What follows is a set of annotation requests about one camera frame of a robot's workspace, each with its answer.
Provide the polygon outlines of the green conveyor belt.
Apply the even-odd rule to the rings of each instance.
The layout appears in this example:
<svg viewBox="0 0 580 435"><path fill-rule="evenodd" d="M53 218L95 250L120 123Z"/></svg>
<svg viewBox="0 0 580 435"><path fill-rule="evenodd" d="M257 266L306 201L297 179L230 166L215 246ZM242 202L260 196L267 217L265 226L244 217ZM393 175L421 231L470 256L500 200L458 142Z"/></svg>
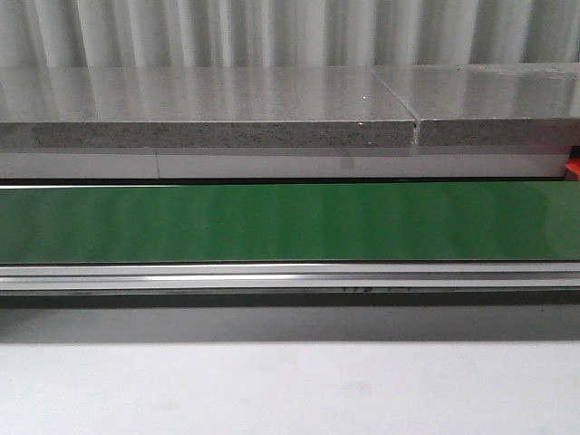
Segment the green conveyor belt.
<svg viewBox="0 0 580 435"><path fill-rule="evenodd" d="M10 188L1 193L5 264L578 257L575 182Z"/></svg>

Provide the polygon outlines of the grey stone counter slab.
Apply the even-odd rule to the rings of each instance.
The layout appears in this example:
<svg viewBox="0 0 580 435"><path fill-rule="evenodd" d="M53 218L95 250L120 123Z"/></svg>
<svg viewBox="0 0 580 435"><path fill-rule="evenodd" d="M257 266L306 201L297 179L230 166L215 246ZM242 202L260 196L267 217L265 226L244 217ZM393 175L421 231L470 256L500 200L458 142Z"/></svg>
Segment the grey stone counter slab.
<svg viewBox="0 0 580 435"><path fill-rule="evenodd" d="M5 149L567 150L578 141L575 63L1 71Z"/></svg>

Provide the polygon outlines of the red plastic object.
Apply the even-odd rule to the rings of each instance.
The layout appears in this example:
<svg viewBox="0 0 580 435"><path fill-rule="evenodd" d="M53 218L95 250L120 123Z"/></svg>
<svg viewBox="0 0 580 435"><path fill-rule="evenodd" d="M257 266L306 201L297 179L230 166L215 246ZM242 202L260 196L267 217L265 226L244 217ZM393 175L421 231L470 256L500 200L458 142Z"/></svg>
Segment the red plastic object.
<svg viewBox="0 0 580 435"><path fill-rule="evenodd" d="M568 160L565 163L565 180L580 180L580 147L574 146L571 149Z"/></svg>

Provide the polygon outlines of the white pleated curtain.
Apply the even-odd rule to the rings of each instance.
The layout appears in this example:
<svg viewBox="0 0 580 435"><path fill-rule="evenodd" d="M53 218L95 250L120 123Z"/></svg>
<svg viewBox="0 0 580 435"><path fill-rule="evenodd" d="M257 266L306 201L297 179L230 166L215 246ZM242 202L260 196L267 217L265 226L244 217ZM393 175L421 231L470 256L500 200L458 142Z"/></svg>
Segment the white pleated curtain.
<svg viewBox="0 0 580 435"><path fill-rule="evenodd" d="M1 64L568 63L576 1L4 1Z"/></svg>

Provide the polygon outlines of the aluminium conveyor side rail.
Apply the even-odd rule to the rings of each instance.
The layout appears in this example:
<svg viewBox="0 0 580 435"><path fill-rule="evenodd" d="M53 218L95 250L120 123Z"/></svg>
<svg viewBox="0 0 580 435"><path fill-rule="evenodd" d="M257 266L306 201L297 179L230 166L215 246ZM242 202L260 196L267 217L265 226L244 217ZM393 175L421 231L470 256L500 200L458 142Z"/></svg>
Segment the aluminium conveyor side rail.
<svg viewBox="0 0 580 435"><path fill-rule="evenodd" d="M576 261L4 266L4 308L567 305Z"/></svg>

